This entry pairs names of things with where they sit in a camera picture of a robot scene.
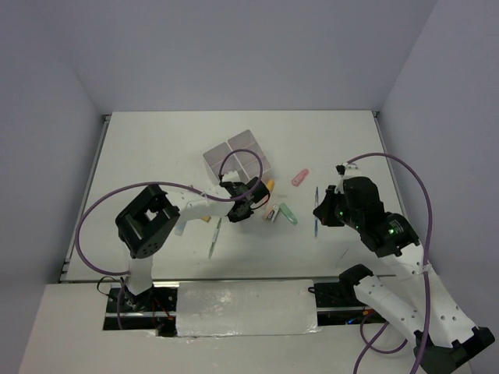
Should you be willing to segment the green gel pen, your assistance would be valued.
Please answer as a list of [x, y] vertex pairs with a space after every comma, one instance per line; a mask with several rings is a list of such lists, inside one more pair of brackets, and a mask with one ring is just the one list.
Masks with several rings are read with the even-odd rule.
[[215, 249], [215, 246], [216, 246], [216, 243], [218, 240], [218, 236], [219, 236], [219, 232], [221, 229], [221, 223], [222, 223], [222, 217], [220, 217], [218, 219], [217, 225], [215, 227], [214, 235], [213, 235], [212, 240], [211, 240], [211, 246], [209, 248], [208, 259], [211, 259], [213, 254], [214, 254], [214, 249]]

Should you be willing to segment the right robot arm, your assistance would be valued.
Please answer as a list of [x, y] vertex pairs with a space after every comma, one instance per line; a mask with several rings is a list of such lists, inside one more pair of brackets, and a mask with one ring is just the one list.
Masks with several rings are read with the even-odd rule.
[[424, 372], [452, 373], [495, 342], [488, 328], [476, 325], [457, 305], [425, 263], [417, 233], [402, 215], [384, 209], [369, 178], [344, 176], [339, 185], [328, 186], [313, 214], [323, 226], [354, 229], [393, 271], [409, 302], [362, 264], [339, 275], [339, 296], [348, 305], [361, 302], [378, 312], [406, 339]]

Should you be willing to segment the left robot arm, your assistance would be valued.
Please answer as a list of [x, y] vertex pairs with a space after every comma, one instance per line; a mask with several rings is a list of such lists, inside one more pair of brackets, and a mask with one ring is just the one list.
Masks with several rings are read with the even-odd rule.
[[226, 217], [232, 223], [248, 219], [270, 198], [257, 177], [249, 182], [220, 182], [207, 192], [168, 193], [158, 184], [146, 187], [115, 218], [118, 235], [129, 250], [125, 302], [136, 311], [154, 299], [153, 256], [178, 226], [201, 217]]

